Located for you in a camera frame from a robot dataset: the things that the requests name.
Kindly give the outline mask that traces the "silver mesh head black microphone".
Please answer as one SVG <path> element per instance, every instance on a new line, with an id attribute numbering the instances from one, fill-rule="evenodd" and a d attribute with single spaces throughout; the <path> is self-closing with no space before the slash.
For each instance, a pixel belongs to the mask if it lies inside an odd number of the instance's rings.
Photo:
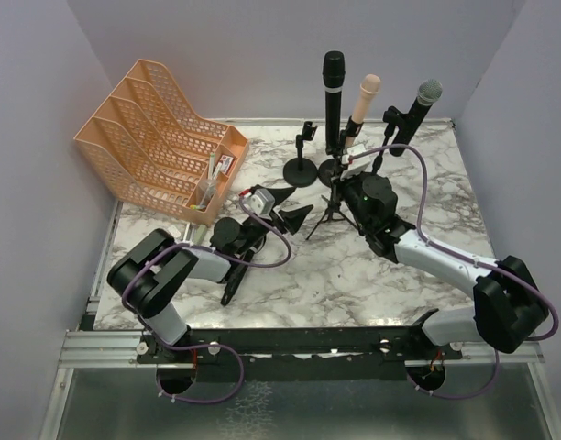
<path id="1" fill-rule="evenodd" d="M 393 124 L 398 128 L 393 144 L 409 145 L 424 121 L 431 107 L 441 98 L 443 93 L 442 84 L 435 79 L 423 82 L 418 90 L 407 113 L 401 112 L 394 106 L 389 108 L 395 114 Z"/>

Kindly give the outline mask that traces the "beige pink microphone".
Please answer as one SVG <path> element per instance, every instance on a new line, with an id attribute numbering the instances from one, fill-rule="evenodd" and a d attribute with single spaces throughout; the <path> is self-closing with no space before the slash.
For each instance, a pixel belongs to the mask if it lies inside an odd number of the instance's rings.
<path id="1" fill-rule="evenodd" d="M 360 84 L 359 96 L 346 125 L 345 147 L 349 149 L 358 136 L 369 112 L 370 105 L 380 92 L 381 79 L 375 74 L 367 75 Z"/>

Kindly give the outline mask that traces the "black microphone with white ring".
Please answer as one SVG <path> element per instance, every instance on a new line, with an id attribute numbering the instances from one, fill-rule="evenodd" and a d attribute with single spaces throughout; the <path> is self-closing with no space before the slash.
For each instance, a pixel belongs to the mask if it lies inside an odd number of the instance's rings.
<path id="1" fill-rule="evenodd" d="M 325 152 L 333 156 L 337 151 L 342 87 L 346 76 L 344 53 L 331 50 L 324 55 L 322 77 L 325 88 Z"/>

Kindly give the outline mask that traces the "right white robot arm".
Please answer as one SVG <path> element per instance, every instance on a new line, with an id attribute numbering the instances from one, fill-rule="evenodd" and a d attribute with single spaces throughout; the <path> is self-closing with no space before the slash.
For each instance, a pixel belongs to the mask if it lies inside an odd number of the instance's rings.
<path id="1" fill-rule="evenodd" d="M 397 215 L 398 196 L 388 179 L 369 172 L 335 179 L 332 194 L 346 204 L 373 253 L 431 274 L 472 300 L 468 308 L 420 319 L 422 338 L 430 344 L 485 342 L 512 353 L 550 314 L 520 259 L 481 258 L 429 238 Z"/>

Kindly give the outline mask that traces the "small black tripod stand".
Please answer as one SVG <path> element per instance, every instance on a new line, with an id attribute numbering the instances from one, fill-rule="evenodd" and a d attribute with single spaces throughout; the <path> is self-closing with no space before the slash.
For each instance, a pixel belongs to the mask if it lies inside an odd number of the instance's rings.
<path id="1" fill-rule="evenodd" d="M 332 181 L 334 179 L 338 179 L 340 178 L 341 172 L 342 172 L 343 168 L 342 168 L 342 164 L 341 162 L 338 162 L 338 160 L 336 159 L 335 161 L 335 168 L 334 168 L 334 175 L 332 177 Z M 306 237 L 306 240 L 309 240 L 312 235 L 316 232 L 316 230 L 318 229 L 318 227 L 321 224 L 327 224 L 327 223 L 335 223 L 335 222 L 342 222 L 342 221 L 346 221 L 348 222 L 351 226 L 354 227 L 354 229 L 358 232 L 359 228 L 358 226 L 352 221 L 350 220 L 342 211 L 341 211 L 341 204 L 339 205 L 339 207 L 334 206 L 331 202 L 330 202 L 330 195 L 328 198 L 324 197 L 324 200 L 327 203 L 327 206 L 324 210 L 324 214 L 322 215 L 322 217 L 317 221 L 317 223 L 315 224 L 315 226 L 313 227 L 313 230 L 309 233 L 309 235 Z"/>

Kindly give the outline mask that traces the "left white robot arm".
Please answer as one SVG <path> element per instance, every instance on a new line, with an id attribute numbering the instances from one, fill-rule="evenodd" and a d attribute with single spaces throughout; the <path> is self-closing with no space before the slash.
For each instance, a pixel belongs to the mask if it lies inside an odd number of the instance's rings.
<path id="1" fill-rule="evenodd" d="M 208 247 L 178 242 L 166 230 L 148 234 L 108 272 L 106 280 L 130 311 L 163 345 L 176 347 L 190 327 L 172 299 L 187 279 L 223 284 L 221 304 L 235 296 L 247 269 L 273 269 L 289 262 L 292 247 L 287 234 L 296 234 L 314 207 L 293 210 L 276 207 L 294 194 L 294 187 L 252 186 L 238 195 L 247 218 L 220 218 Z"/>

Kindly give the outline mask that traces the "black stand with round base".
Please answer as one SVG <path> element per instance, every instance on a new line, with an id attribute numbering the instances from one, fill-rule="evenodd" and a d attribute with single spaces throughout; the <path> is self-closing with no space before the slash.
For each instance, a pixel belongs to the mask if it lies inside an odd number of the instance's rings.
<path id="1" fill-rule="evenodd" d="M 331 186 L 336 159 L 338 162 L 341 162 L 341 157 L 344 155 L 346 150 L 353 145 L 353 142 L 358 136 L 362 126 L 362 123 L 357 123 L 352 119 L 352 117 L 349 117 L 346 127 L 340 131 L 336 152 L 331 153 L 332 158 L 324 161 L 318 169 L 318 178 L 324 186 Z"/>

